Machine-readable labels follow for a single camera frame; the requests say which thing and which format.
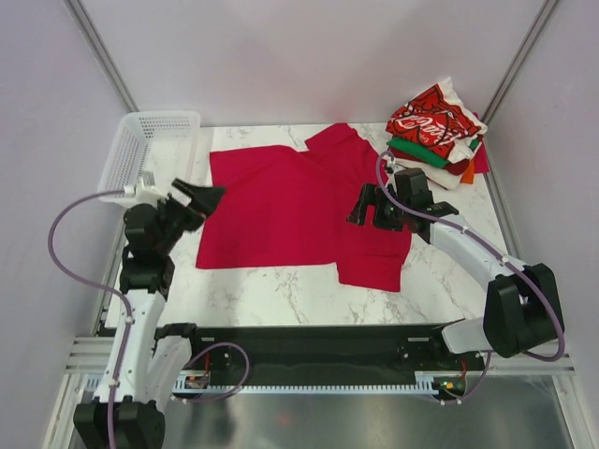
laundry basket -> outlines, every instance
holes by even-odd
[[[134,186],[141,171],[152,171],[156,187],[164,194],[175,178],[190,181],[199,122],[199,114],[185,110],[125,115],[112,141],[98,192]],[[126,208],[136,204],[125,194],[102,200]]]

red shirt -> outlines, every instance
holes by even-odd
[[[269,146],[212,152],[214,185],[226,187],[204,225],[198,268],[320,265],[339,282],[398,292],[411,234],[346,221],[362,185],[376,183],[377,153],[347,124],[306,141],[307,152]]]

gray wall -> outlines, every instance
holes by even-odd
[[[123,115],[60,0],[0,2],[1,447],[40,446],[73,337],[89,327],[95,292],[51,264],[46,235],[95,190]],[[74,211],[60,255],[99,279],[119,212]]]
[[[523,255],[556,273],[566,336],[599,418],[599,3],[568,0],[489,127]]]
[[[82,0],[140,109],[382,122],[451,76],[483,111],[542,0]]]

clothing pile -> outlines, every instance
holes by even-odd
[[[451,79],[439,82],[399,108],[389,119],[387,143],[396,162],[422,168],[446,189],[474,183],[489,171],[483,137],[487,126],[468,110]]]

white marble table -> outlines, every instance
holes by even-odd
[[[354,124],[379,152],[389,134],[382,123]],[[305,150],[304,140],[325,125],[202,128],[198,153],[282,144]],[[177,161],[150,154],[153,169]],[[191,182],[211,181],[207,157],[197,157]],[[483,175],[474,185],[448,192],[430,182],[435,201],[448,201],[481,234],[504,249],[504,241]],[[200,233],[185,235],[171,256],[176,266],[160,326],[195,322],[200,326],[292,326],[439,323],[480,316],[486,292],[444,253],[412,239],[402,270],[402,291],[391,294],[340,285],[334,264],[311,267],[195,268]],[[106,325],[116,326],[118,299]]]

